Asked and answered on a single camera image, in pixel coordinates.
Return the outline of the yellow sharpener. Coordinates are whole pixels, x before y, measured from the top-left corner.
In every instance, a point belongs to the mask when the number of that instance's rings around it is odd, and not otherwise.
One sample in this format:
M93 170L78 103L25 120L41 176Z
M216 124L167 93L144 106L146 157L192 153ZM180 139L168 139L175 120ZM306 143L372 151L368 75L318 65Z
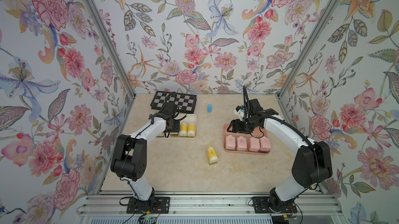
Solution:
M196 126L194 123L190 123L187 127L187 136L195 137L196 136Z
M182 122L182 123L180 124L179 136L180 136L180 137L187 137L187 136L188 136L187 124L184 123L184 122Z
M207 158L208 158L208 163L209 164L214 164L214 163L217 163L219 161L217 152L216 152L214 147L209 146L207 148Z

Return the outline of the pink sharpener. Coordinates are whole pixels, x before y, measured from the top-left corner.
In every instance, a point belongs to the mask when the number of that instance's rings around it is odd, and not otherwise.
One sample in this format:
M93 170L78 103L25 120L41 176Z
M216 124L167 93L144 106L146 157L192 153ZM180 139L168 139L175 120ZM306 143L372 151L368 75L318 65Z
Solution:
M248 150L247 139L245 137L240 136L236 139L236 150L237 151Z
M236 139L232 135L225 137L224 147L226 150L234 151L236 150Z
M271 150L271 143L269 138L267 138L266 136L262 137L259 139L260 141L260 152L264 152L264 153L269 153Z
M248 151L259 152L260 150L260 140L258 138L251 137L249 139Z

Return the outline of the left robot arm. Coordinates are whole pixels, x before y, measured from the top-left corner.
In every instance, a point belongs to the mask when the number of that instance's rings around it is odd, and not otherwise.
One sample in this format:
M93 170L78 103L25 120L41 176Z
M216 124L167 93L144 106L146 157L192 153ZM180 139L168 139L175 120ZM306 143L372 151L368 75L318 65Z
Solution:
M127 182L137 203L153 207L155 190L144 176L147 167L148 145L161 133L170 133L177 128L178 106L165 103L161 109L149 115L149 122L130 135L120 135L115 144L110 169L121 180Z

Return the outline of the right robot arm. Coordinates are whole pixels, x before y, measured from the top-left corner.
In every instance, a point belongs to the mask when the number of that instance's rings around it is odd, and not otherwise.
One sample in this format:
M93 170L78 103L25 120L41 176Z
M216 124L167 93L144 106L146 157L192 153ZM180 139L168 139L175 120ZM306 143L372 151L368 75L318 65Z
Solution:
M252 134L264 129L280 139L294 154L292 175L270 191L271 205L288 205L300 194L332 177L330 148L325 142L315 142L286 122L274 109L263 109L257 99L244 99L237 107L238 119L232 120L230 133Z

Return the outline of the pink storage tray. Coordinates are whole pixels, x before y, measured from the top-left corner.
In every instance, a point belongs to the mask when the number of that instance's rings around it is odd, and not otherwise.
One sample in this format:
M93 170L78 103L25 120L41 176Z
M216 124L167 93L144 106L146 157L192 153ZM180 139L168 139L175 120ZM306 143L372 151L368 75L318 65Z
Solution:
M267 153L264 153L264 152L250 152L250 151L237 151L237 150L234 150L234 151L230 151L230 150L226 150L225 149L225 147L224 147L224 143L225 143L225 137L226 136L228 136L228 135L232 135L232 136L234 136L235 137L235 139L237 139L238 137L240 137L240 136L242 136L242 137L245 137L246 139L247 139L247 145L249 146L249 139L251 138L251 137L254 137L254 138L258 138L258 139L260 139L260 138L262 138L262 137L264 137L264 136L266 136L267 137L267 131L264 129L264 128L256 128L251 134L240 134L240 133L230 133L230 132L227 132L227 128L228 128L228 124L225 124L224 126L223 126L223 149L226 151L226 152L231 152L231 153L242 153L242 154L267 154Z

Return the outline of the white storage tray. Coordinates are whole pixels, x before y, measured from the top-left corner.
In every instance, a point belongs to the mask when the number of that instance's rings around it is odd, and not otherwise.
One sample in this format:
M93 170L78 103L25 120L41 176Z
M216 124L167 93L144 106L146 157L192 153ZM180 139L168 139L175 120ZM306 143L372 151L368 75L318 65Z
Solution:
M180 124L182 122L187 124L187 127L190 123L194 123L196 126L196 135L197 135L197 115L196 114L179 114L177 117L177 123L175 124L175 128L172 130L170 133L169 137L176 137L176 138L195 138L195 137L180 137L179 136L179 130L180 130Z

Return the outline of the black white checkerboard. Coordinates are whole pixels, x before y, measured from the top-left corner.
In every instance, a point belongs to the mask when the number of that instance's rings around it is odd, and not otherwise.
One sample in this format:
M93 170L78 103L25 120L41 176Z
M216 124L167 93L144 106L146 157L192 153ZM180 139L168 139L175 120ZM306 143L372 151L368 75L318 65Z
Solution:
M193 114L195 112L197 96L193 94L173 93L157 91L150 104L151 109L160 110L165 102L174 102L180 113Z

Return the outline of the blue cylinder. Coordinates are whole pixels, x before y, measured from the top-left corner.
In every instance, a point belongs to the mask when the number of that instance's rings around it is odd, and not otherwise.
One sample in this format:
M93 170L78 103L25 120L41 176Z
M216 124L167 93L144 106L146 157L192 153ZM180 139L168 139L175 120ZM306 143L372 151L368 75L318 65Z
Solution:
M211 112L212 112L212 108L213 108L212 105L208 105L208 106L207 106L207 112L208 112L208 113L211 113Z

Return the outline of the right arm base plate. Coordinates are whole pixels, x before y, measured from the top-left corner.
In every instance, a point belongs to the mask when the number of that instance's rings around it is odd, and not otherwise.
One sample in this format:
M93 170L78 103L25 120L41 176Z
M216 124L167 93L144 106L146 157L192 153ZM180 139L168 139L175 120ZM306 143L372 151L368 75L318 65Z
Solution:
M282 202L272 197L252 197L250 200L256 214L297 214L298 210L293 199Z

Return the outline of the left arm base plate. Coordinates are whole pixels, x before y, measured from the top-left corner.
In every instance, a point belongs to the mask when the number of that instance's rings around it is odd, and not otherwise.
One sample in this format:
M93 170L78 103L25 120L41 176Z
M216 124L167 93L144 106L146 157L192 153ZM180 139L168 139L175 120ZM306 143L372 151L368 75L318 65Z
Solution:
M127 210L128 214L168 214L170 207L170 197L155 197L147 201L140 201L134 197L129 199Z

